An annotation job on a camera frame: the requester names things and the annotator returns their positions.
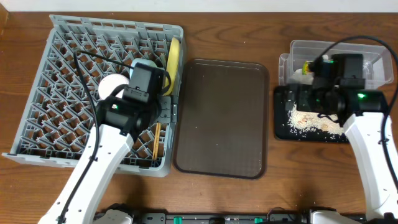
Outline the rice and food scraps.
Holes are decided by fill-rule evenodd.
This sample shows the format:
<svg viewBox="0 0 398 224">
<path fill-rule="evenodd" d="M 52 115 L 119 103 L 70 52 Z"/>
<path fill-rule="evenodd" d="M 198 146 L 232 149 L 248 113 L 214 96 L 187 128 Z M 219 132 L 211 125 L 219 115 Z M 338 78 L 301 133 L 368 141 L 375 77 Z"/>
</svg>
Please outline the rice and food scraps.
<svg viewBox="0 0 398 224">
<path fill-rule="evenodd" d="M 338 123 L 336 115 L 331 115 L 331 119 L 319 118 L 318 113 L 304 112 L 297 110 L 297 104 L 287 113 L 287 126 L 290 132 L 299 136 L 307 137 L 310 133 L 331 134 L 333 137 L 341 136 L 344 129 Z"/>
</svg>

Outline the green snack wrapper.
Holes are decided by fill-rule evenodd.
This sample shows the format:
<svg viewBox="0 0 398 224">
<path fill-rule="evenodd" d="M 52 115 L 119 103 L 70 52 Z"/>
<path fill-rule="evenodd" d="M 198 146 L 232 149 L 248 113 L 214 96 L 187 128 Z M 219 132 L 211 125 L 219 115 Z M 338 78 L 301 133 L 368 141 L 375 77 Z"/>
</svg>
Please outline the green snack wrapper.
<svg viewBox="0 0 398 224">
<path fill-rule="evenodd" d="M 305 61 L 302 67 L 302 74 L 303 75 L 313 74 L 312 65 L 313 61 Z"/>
</svg>

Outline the yellow plate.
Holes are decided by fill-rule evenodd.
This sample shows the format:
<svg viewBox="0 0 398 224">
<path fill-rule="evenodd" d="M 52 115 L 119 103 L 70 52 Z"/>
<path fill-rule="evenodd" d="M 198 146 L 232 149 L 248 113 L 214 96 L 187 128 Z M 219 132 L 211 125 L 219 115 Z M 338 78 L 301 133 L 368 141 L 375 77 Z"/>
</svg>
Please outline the yellow plate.
<svg viewBox="0 0 398 224">
<path fill-rule="evenodd" d="M 169 57 L 166 67 L 166 71 L 170 75 L 171 82 L 168 80 L 166 81 L 166 85 L 170 86 L 167 89 L 167 91 L 164 93 L 164 96 L 170 95 L 173 91 L 175 80 L 177 77 L 179 57 L 180 57 L 180 42 L 178 39 L 173 37 L 170 44 Z"/>
</svg>

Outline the light blue bowl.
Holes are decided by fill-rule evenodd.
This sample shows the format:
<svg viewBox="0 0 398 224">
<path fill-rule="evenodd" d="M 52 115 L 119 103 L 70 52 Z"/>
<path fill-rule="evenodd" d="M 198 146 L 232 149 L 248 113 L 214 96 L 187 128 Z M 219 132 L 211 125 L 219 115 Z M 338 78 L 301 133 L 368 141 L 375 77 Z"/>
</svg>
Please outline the light blue bowl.
<svg viewBox="0 0 398 224">
<path fill-rule="evenodd" d="M 136 66 L 137 63 L 141 63 L 141 64 L 144 64 L 144 65 L 148 65 L 148 66 L 150 66 L 150 67 L 155 67 L 155 68 L 157 68 L 156 63 L 153 62 L 153 61 L 151 61 L 151 60 L 144 59 L 144 58 L 135 58 L 135 59 L 132 61 L 132 64 L 131 64 L 131 67 L 132 67 L 132 68 L 131 68 L 130 71 L 129 71 L 129 77 L 130 77 L 130 78 L 132 78 L 133 70 L 134 70 L 134 67 Z"/>
</svg>

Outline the pink white bowl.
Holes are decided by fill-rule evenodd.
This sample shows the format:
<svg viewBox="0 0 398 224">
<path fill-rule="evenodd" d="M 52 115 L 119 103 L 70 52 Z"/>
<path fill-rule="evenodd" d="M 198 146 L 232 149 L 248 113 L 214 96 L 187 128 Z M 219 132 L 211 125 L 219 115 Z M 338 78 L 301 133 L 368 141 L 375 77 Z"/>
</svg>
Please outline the pink white bowl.
<svg viewBox="0 0 398 224">
<path fill-rule="evenodd" d="M 98 94 L 101 100 L 105 100 L 119 85 L 129 84 L 129 79 L 121 74 L 110 74 L 105 76 L 98 85 Z"/>
</svg>

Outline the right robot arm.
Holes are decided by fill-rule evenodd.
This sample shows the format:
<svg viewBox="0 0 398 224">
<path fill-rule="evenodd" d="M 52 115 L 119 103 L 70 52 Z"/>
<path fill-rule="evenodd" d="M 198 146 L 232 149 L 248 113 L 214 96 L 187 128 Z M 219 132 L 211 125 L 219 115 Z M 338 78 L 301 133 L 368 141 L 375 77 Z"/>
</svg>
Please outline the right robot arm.
<svg viewBox="0 0 398 224">
<path fill-rule="evenodd" d="M 397 149 L 384 94 L 366 89 L 363 55 L 322 53 L 294 71 L 286 107 L 338 123 L 356 159 L 367 223 L 397 223 Z"/>
</svg>

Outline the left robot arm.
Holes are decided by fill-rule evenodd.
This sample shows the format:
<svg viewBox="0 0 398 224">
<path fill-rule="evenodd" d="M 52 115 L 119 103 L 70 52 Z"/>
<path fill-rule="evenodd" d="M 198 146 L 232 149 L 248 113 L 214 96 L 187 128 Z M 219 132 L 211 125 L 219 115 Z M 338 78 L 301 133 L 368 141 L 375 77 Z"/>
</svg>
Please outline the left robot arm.
<svg viewBox="0 0 398 224">
<path fill-rule="evenodd" d="M 93 223 L 113 174 L 140 133 L 154 123 L 176 122 L 171 94 L 177 76 L 177 61 L 169 60 L 164 70 L 137 62 L 129 82 L 100 83 L 114 89 L 96 105 L 95 126 L 84 152 L 41 223 Z"/>
</svg>

